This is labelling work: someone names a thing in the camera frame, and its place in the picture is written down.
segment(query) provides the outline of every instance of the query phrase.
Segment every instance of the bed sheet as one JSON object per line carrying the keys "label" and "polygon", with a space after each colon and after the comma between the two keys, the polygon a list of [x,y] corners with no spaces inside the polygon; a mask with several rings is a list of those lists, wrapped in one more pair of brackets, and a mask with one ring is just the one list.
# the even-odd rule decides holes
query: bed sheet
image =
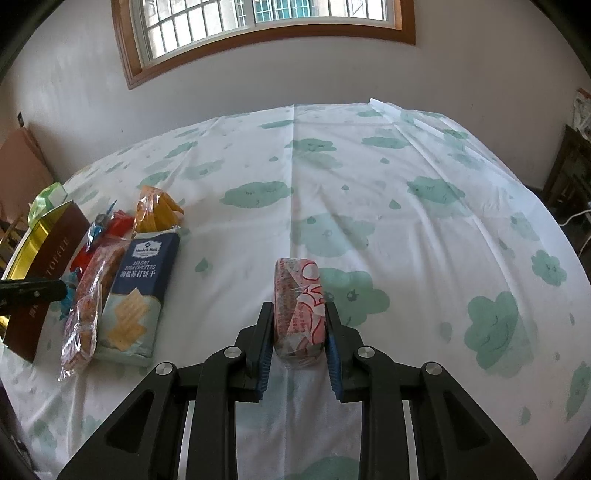
{"label": "bed sheet", "polygon": [[[66,184],[88,218],[158,186],[185,209],[154,365],[204,361],[272,299],[281,257],[315,260],[342,322],[394,361],[437,361],[554,478],[591,423],[591,288],[541,202],[443,115],[371,100],[215,118],[109,155]],[[54,478],[147,374],[94,361],[59,384],[52,304],[33,365],[0,377],[38,469]],[[324,361],[272,363],[236,414],[241,480],[357,478],[361,407]]]}

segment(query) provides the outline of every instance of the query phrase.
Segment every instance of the white cable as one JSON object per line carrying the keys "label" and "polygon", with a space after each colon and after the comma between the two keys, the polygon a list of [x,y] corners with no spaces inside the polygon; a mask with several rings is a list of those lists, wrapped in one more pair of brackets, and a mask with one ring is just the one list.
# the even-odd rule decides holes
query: white cable
{"label": "white cable", "polygon": [[583,210],[582,212],[575,213],[574,215],[571,215],[569,217],[569,219],[565,221],[565,223],[559,223],[558,226],[566,226],[573,218],[578,217],[579,215],[582,215],[584,213],[589,213],[589,212],[591,212],[591,210]]}
{"label": "white cable", "polygon": [[585,250],[585,247],[587,246],[587,244],[589,243],[589,240],[591,240],[591,235],[589,235],[587,237],[587,240],[585,240],[585,243],[583,244],[583,246],[581,247],[581,250],[579,250],[579,254],[578,257],[581,258],[581,255],[583,253],[583,250]]}

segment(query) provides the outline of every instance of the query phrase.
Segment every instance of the brown box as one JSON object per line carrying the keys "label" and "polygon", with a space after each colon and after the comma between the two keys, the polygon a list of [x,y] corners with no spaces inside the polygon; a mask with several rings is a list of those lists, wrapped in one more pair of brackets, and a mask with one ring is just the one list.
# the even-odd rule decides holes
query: brown box
{"label": "brown box", "polygon": [[[22,240],[5,278],[61,278],[89,226],[74,202],[67,202],[48,212]],[[10,317],[0,317],[0,335],[4,330],[4,345],[33,362],[48,308],[48,303],[39,303],[20,307]]]}

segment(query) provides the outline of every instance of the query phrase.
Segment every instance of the cracker image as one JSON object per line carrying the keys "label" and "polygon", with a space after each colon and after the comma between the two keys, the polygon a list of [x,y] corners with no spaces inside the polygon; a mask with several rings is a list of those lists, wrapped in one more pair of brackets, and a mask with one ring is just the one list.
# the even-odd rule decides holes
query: cracker image
{"label": "cracker image", "polygon": [[133,289],[115,308],[117,324],[109,332],[108,338],[117,350],[125,352],[147,329],[139,324],[148,313],[148,305],[137,288]]}

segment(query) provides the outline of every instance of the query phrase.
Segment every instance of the bag of orange snacks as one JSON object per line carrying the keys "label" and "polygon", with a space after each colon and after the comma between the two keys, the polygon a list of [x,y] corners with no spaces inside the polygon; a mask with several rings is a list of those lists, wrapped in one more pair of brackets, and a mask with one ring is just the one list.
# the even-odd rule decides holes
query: bag of orange snacks
{"label": "bag of orange snacks", "polygon": [[136,233],[163,232],[180,225],[184,210],[163,190],[144,185],[135,210]]}

